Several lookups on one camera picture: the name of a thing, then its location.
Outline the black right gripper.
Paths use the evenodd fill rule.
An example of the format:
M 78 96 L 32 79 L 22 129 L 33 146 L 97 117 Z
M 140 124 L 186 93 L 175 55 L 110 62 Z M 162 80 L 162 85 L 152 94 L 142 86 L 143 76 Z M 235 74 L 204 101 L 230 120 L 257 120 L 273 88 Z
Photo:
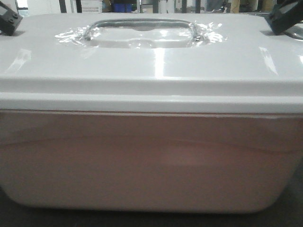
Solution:
M 271 31 L 280 35 L 303 20 L 303 1 L 285 0 L 282 4 L 275 5 L 265 20 Z

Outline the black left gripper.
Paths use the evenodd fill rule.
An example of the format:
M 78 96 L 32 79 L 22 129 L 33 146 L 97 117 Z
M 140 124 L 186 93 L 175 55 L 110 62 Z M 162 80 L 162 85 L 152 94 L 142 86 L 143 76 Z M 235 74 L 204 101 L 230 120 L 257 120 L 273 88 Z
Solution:
M 18 26 L 20 25 L 23 17 L 17 12 L 14 12 L 4 3 L 0 4 L 0 31 L 6 35 L 12 36 Z

